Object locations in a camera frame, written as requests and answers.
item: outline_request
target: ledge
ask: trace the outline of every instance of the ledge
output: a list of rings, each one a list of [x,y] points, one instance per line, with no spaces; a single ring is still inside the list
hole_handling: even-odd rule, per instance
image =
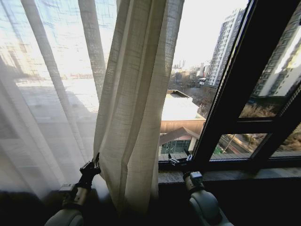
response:
[[[159,170],[159,184],[184,183],[181,171]],[[276,178],[301,178],[301,168],[272,168],[261,169],[256,173],[245,170],[209,171],[203,174],[203,181],[224,180],[250,180],[250,179],[276,179]]]

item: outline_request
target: sheer curtain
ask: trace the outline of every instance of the sheer curtain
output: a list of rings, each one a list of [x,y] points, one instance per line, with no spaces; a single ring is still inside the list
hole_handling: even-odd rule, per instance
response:
[[[0,3],[0,189],[41,198],[100,152],[117,209],[145,212],[183,1]]]

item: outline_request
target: window frame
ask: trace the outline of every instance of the window frame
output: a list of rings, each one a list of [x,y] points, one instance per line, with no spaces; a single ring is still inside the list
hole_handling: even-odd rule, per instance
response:
[[[270,158],[300,123],[301,108],[298,107],[298,103],[301,103],[300,85],[276,116],[239,118],[298,4],[299,0],[289,1],[286,4],[276,1],[272,6],[267,1],[249,1],[200,139],[193,151],[191,162],[193,170],[258,170],[301,165],[301,156]],[[256,63],[252,66],[251,61],[246,61],[250,56],[251,59],[256,59]],[[222,134],[243,133],[267,133],[267,135],[250,158],[210,160]],[[166,161],[159,162],[159,168],[176,169],[169,167]]]

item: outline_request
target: bright sky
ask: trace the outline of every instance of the bright sky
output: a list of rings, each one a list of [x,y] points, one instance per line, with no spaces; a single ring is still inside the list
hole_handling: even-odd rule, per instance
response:
[[[186,0],[175,47],[173,65],[185,67],[210,60],[224,19],[247,0]]]

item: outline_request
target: window pane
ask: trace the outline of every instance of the window pane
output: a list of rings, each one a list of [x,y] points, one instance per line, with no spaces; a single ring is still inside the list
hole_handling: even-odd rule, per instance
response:
[[[177,142],[170,153],[185,156],[184,149],[192,152],[231,54],[246,5],[246,0],[185,1],[162,112],[161,159],[171,151],[166,143],[172,140]]]
[[[288,22],[240,117],[275,116],[301,80],[301,3]]]
[[[291,133],[272,157],[301,156],[301,124]]]
[[[221,136],[211,160],[249,158],[266,134],[224,134]]]

